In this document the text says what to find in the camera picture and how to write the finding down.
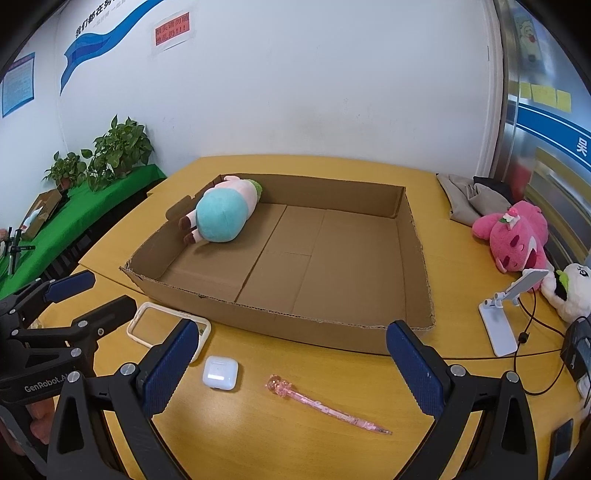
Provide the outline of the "person's left hand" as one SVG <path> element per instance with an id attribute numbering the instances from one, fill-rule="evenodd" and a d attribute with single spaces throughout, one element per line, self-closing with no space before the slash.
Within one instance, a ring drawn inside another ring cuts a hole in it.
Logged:
<path id="1" fill-rule="evenodd" d="M 32 420 L 30 423 L 31 433 L 43 444 L 48 445 L 50 441 L 51 428 L 55 412 L 55 404 L 52 398 L 45 399 L 27 406 Z M 1 435 L 7 446 L 16 454 L 23 456 L 24 452 L 12 434 L 1 422 Z"/>

